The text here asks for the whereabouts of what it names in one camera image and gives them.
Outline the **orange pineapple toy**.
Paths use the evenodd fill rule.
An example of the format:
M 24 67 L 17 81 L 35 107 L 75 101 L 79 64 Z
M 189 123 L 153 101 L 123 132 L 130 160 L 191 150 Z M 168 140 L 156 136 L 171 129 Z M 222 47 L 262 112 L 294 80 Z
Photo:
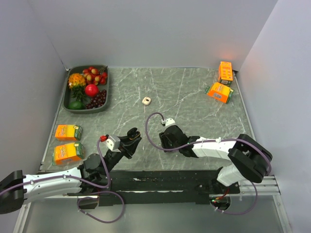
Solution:
M 71 96 L 77 101 L 83 101 L 86 98 L 86 80 L 80 73 L 73 73 L 69 76 L 68 86 Z

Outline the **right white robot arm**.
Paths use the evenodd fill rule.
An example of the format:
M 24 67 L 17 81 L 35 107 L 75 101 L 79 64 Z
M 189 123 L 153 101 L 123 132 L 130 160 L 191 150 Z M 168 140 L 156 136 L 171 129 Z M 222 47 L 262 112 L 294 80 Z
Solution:
M 231 164 L 219 170 L 212 181 L 217 193 L 225 192 L 232 184 L 248 180 L 262 182 L 269 173 L 272 154 L 246 134 L 240 134 L 233 140 L 207 139 L 199 136 L 186 136 L 182 130 L 172 125 L 159 133 L 162 148 L 166 152 L 177 150 L 189 158 L 211 157 L 230 161 Z

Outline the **orange juice box tilted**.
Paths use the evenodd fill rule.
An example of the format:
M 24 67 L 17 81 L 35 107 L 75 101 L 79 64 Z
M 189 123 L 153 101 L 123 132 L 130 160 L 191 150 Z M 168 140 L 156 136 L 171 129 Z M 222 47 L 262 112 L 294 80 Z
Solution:
M 228 103 L 234 93 L 234 90 L 224 84 L 216 82 L 212 86 L 207 86 L 205 93 L 207 96 L 210 96 L 222 103 Z

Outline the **grey fruit tray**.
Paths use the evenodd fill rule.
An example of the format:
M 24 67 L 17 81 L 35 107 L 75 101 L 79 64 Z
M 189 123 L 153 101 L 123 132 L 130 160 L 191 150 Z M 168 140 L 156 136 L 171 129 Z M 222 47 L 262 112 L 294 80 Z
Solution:
M 104 65 L 73 67 L 66 77 L 63 107 L 74 114 L 104 111 L 110 102 L 109 71 Z

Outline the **dark grape bunch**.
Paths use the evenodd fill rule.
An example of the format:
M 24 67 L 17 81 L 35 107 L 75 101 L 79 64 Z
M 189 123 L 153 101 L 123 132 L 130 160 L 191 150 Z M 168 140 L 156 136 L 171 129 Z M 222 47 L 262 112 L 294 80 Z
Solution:
M 107 96 L 107 91 L 105 89 L 99 91 L 99 93 L 95 97 L 92 97 L 90 102 L 86 104 L 86 108 L 93 109 L 93 108 L 99 108 L 103 106 L 106 102 L 106 96 Z

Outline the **orange juice box left upper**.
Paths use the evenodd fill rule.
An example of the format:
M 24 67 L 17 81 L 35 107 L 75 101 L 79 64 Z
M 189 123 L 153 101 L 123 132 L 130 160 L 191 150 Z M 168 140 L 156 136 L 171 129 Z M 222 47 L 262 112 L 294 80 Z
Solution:
M 79 141 L 81 140 L 83 128 L 79 125 L 58 125 L 55 138 L 60 141 Z

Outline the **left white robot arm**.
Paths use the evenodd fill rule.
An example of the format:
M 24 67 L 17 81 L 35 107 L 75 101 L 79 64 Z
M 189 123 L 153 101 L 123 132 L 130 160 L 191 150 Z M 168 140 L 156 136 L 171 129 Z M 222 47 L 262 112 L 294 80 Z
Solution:
M 95 190 L 108 189 L 112 184 L 110 171 L 123 158 L 131 159 L 142 140 L 140 135 L 104 135 L 105 155 L 99 150 L 83 164 L 68 170 L 41 175 L 24 175 L 22 170 L 11 172 L 0 182 L 0 212 L 8 214 L 32 201 L 60 194 L 91 195 Z

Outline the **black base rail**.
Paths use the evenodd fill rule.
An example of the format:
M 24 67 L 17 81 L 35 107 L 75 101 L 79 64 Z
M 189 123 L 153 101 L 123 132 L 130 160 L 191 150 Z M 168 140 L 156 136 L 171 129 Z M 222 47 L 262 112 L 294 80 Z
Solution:
M 213 195 L 240 193 L 234 182 L 226 187 L 216 178 L 218 170 L 113 170 L 109 191 L 117 192 L 126 204 L 209 204 Z

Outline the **beige earbud charging case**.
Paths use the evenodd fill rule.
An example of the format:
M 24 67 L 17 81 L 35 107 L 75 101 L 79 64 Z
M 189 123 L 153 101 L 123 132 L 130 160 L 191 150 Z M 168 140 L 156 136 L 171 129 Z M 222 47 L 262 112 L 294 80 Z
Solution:
M 151 103 L 151 98 L 150 97 L 144 97 L 142 100 L 142 104 L 145 106 L 148 106 Z

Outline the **green avocado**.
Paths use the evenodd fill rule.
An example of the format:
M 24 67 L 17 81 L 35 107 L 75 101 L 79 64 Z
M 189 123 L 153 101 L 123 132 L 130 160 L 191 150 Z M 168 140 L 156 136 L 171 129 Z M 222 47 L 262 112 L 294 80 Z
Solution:
M 85 108 L 81 101 L 73 101 L 68 105 L 68 109 L 71 110 L 83 110 Z

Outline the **red apple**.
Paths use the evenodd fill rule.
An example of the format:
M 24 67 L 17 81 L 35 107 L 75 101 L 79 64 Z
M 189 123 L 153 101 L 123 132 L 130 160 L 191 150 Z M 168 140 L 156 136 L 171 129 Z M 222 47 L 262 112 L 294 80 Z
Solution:
M 89 84 L 85 87 L 85 94 L 89 97 L 95 97 L 99 93 L 99 89 L 94 84 Z

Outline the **orange juice box left lower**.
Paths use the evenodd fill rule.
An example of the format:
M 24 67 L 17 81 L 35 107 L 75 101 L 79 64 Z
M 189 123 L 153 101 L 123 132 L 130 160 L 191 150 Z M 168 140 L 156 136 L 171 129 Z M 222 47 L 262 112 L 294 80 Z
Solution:
M 72 142 L 56 146 L 53 151 L 53 162 L 56 165 L 77 162 L 84 158 L 85 148 L 81 142 Z

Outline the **black earbud charging case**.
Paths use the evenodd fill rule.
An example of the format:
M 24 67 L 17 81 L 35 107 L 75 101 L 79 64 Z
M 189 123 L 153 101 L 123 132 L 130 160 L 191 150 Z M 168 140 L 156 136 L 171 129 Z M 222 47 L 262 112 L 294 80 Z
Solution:
M 131 129 L 127 132 L 127 137 L 128 137 L 128 140 L 130 140 L 130 141 L 141 140 L 140 131 L 139 131 L 136 127 L 131 128 Z

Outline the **orange juice box far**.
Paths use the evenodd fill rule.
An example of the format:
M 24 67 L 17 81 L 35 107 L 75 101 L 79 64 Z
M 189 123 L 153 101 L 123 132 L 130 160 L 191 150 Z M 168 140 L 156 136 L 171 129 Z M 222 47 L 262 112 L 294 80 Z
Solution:
M 233 71 L 230 62 L 220 62 L 218 69 L 218 82 L 226 86 L 231 86 L 233 82 Z

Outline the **red lychee bunch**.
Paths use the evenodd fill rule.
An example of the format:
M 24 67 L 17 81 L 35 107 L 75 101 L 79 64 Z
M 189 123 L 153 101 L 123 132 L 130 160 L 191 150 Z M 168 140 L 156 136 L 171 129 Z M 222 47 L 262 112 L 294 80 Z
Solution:
M 107 66 L 88 67 L 82 71 L 83 77 L 87 84 L 106 85 L 108 82 L 108 68 Z

